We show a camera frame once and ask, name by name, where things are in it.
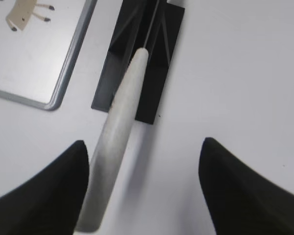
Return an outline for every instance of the black stand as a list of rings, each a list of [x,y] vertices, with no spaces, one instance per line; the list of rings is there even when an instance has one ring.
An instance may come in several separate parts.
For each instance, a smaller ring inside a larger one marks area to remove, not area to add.
[[[156,0],[123,0],[92,108],[108,112],[135,51],[144,44]],[[146,46],[146,70],[136,120],[153,124],[184,8],[160,0]]]

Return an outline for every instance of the black plastic holder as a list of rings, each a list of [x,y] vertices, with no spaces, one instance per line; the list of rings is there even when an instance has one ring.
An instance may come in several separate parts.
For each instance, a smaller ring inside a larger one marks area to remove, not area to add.
[[[184,8],[160,0],[123,0],[92,108],[108,112],[135,51],[142,47],[157,8],[146,49],[149,61],[136,120],[153,124],[167,78]]]

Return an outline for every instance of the white stick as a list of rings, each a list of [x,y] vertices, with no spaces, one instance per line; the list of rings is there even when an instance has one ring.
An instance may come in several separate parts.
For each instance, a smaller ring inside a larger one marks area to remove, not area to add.
[[[90,164],[90,178],[76,229],[94,232],[101,224],[137,112],[148,51],[136,51],[115,95]]]

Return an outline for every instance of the beige paper cutout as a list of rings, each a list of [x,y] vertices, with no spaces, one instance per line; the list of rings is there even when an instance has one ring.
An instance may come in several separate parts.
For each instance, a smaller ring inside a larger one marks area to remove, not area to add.
[[[49,22],[50,18],[43,17],[34,12],[35,7],[44,7],[54,10],[54,7],[47,4],[37,4],[37,0],[16,0],[14,7],[6,17],[6,22],[12,31],[17,31],[16,27],[24,30],[31,15],[38,19]]]

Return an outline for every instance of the white table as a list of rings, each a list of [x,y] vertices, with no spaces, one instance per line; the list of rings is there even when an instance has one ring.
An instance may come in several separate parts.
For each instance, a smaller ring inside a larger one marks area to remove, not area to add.
[[[106,118],[90,108],[121,0],[99,0],[61,107],[0,99],[0,196]],[[98,235],[213,235],[197,168],[210,136],[294,193],[294,0],[172,0],[186,14],[153,126],[136,122]]]

